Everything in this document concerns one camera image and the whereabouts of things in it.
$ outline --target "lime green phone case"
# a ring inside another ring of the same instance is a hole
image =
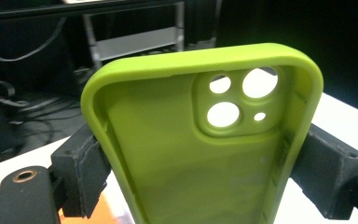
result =
[[[266,96],[246,92],[255,68],[277,74]],[[306,55],[257,44],[117,60],[81,106],[136,223],[273,223],[322,90]],[[210,120],[219,103],[234,121]]]

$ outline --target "silicone phone case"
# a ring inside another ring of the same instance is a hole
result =
[[[255,68],[277,73],[266,96],[242,88]],[[136,223],[272,223],[322,90],[306,55],[257,44],[117,60],[81,106]],[[222,102],[239,113],[227,127],[207,118]]]

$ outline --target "white table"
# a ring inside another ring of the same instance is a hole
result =
[[[318,105],[315,117],[312,121],[315,125],[331,133],[341,141],[358,149],[358,109],[346,105],[339,100],[323,94]],[[25,153],[16,158],[0,163],[0,182],[8,174],[26,166],[41,165],[49,167],[51,165],[50,154],[57,149],[67,138],[41,147],[37,150]],[[108,178],[108,187],[104,192],[107,198],[115,201],[110,203],[112,212],[116,217],[125,217],[129,210],[124,198],[119,190],[116,179],[113,175]],[[287,223],[358,223],[358,211],[352,214],[349,221],[327,220],[322,217],[317,208],[301,192],[299,186],[292,180],[286,186],[282,202],[275,224]]]

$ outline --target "phone case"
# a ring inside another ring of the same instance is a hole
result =
[[[271,81],[247,78],[266,74],[276,86],[261,94]],[[89,80],[81,106],[136,223],[264,224],[322,91],[305,54],[257,44],[117,60]]]

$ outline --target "white surface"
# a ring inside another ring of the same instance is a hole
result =
[[[358,149],[358,109],[346,105],[335,98],[324,94],[319,103],[313,123],[348,145]],[[50,154],[66,139],[41,147],[19,157],[0,163],[0,182],[8,174],[25,166],[51,165]],[[129,218],[129,210],[124,198],[119,192],[116,179],[111,175],[108,178],[107,198],[112,198],[111,207],[117,217]],[[132,223],[125,219],[122,223]],[[322,217],[316,207],[305,197],[301,189],[293,181],[289,180],[283,194],[281,206],[275,219],[275,224],[287,223],[345,223],[357,224],[358,211],[355,211],[349,221],[333,221]]]

